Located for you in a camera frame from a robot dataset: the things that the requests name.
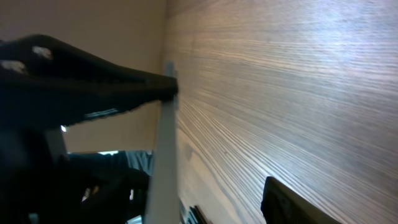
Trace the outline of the Galaxy S25 smartphone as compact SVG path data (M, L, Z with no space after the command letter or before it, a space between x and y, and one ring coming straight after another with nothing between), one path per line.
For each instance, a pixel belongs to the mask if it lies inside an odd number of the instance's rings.
M177 95L174 95L170 101L161 103L159 133L154 156L154 170L147 198L145 224L177 224L180 222L177 108Z

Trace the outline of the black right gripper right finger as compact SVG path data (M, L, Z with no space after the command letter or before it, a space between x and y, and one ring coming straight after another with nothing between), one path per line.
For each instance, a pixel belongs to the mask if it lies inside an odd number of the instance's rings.
M267 224L340 224L271 176L265 181L261 212Z

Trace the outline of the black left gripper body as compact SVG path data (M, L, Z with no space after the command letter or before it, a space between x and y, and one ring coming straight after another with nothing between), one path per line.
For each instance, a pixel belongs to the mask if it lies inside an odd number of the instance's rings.
M60 131L1 132L1 223L126 223L145 213L149 181L67 154Z

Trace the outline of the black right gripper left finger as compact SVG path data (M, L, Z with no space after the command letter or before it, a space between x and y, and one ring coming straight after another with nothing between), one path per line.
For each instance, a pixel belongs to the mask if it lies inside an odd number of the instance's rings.
M177 93L174 77L122 67L47 35L1 43L1 129L74 125Z

